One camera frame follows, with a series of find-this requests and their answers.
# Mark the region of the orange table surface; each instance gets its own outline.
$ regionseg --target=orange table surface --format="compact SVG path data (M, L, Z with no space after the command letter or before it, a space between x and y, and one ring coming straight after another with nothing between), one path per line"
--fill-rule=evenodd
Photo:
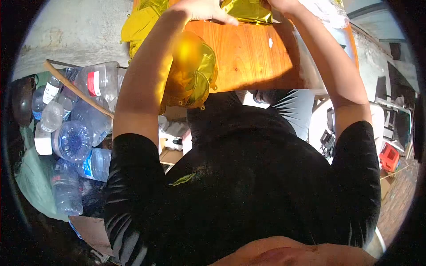
M170 0L170 5L176 2L178 0ZM273 26L229 26L209 21L190 21L185 26L185 31L200 36L216 54L218 89L210 89L210 93L245 89L305 89L299 76L299 48L293 30L287 19ZM348 27L345 31L356 53L352 30ZM357 55L352 57L357 64Z

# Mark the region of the plastic water bottle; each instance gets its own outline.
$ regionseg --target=plastic water bottle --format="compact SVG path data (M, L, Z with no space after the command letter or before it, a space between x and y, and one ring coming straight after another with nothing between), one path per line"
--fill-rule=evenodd
M60 103L51 101L41 115L41 129L53 132L62 125L63 107Z
M32 94L31 109L35 120L41 119L41 114L47 105L43 102L43 93L45 88L46 86L40 86Z
M83 213L79 180L72 163L59 159L51 178L52 193L59 213L77 216Z
M93 148L83 163L76 164L80 176L106 182L111 162L111 150Z
M86 160L92 149L93 135L80 121L63 122L52 134L52 148L57 156L79 163Z
M80 121L93 134L93 147L99 145L112 129L111 118L83 100L75 105L71 112L71 120Z
M104 108L114 112L118 97L118 62L83 67L74 84Z
M68 120L69 114L71 114L78 98L68 87L62 89L62 92L59 94L58 103L63 106L63 120Z
M50 101L57 99L61 86L62 83L55 76L51 76L45 86L40 86L34 91L32 95L32 114L35 120L40 120L46 105Z

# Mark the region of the plastic bag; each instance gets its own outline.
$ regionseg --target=plastic bag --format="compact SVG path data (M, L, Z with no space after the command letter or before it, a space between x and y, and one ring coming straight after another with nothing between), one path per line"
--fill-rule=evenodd
M349 25L349 18L345 10L333 0L299 0L299 2L326 26L344 29Z
M25 142L25 154L19 171L15 174L16 183L25 198L49 218L68 221L68 216L57 211L50 186L50 171L55 164L52 156L38 156L34 145L34 121L28 127L21 127Z

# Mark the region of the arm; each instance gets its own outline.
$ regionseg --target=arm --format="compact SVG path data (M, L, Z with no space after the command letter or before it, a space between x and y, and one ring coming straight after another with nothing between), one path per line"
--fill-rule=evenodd
M216 19L237 25L215 0L182 0L159 18L130 64L118 96L113 137L143 135L158 145L158 112L172 64L172 47L190 20Z
M336 114L337 137L351 124L367 121L371 112L358 69L324 25L298 0L268 0L291 19L308 47Z

